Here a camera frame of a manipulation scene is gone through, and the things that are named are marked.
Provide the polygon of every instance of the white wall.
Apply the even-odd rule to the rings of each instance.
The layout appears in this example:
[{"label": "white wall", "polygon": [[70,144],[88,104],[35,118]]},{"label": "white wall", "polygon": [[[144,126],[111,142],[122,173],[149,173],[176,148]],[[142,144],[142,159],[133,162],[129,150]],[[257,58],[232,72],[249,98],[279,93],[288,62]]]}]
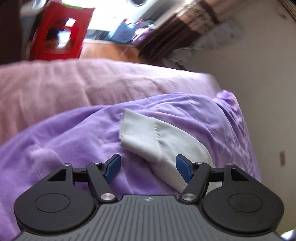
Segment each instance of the white wall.
[{"label": "white wall", "polygon": [[[237,14],[243,40],[221,50],[196,51],[186,69],[213,74],[236,95],[263,184],[284,201],[278,229],[284,232],[296,228],[296,23],[282,19],[276,5],[258,0]],[[287,163],[280,167],[283,150]]]}]

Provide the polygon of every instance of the gray ribbed plate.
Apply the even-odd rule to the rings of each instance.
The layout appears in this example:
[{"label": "gray ribbed plate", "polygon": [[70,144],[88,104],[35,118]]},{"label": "gray ribbed plate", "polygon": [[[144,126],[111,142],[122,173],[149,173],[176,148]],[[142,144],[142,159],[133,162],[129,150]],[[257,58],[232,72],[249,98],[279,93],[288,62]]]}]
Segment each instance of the gray ribbed plate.
[{"label": "gray ribbed plate", "polygon": [[275,233],[237,237],[211,226],[194,205],[174,196],[125,195],[102,205],[94,218],[76,230],[57,236],[22,233],[15,241],[279,241]]}]

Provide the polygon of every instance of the round black disc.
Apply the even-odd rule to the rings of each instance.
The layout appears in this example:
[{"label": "round black disc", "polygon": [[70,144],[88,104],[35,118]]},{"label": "round black disc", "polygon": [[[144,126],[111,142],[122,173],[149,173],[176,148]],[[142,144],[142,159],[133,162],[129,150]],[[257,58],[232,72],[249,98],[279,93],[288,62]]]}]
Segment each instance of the round black disc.
[{"label": "round black disc", "polygon": [[232,182],[209,192],[202,203],[217,226],[239,234],[275,230],[284,212],[280,198],[260,183]]},{"label": "round black disc", "polygon": [[63,233],[84,223],[94,212],[93,198],[75,186],[52,182],[46,188],[33,186],[15,202],[19,226],[38,234]]}]

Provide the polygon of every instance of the red plastic stool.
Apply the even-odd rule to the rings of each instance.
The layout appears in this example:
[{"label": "red plastic stool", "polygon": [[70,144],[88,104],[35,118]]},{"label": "red plastic stool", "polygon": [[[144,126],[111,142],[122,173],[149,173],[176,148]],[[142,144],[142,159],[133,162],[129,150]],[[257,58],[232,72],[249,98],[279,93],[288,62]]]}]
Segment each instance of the red plastic stool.
[{"label": "red plastic stool", "polygon": [[[79,58],[82,42],[94,8],[80,8],[50,0],[45,6],[40,27],[37,29],[30,50],[30,60]],[[72,19],[72,26],[65,26]],[[59,48],[59,34],[70,32],[69,41]]]}]

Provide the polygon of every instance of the wooden floor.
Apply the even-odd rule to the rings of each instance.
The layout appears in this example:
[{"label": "wooden floor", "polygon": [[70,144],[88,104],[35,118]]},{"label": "wooden floor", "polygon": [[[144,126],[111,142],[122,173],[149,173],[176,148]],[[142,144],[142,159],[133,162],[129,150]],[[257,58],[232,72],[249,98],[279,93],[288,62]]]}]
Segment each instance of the wooden floor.
[{"label": "wooden floor", "polygon": [[80,58],[108,58],[117,61],[150,64],[165,67],[162,61],[149,63],[139,57],[139,50],[132,45],[116,44],[108,41],[85,40]]}]

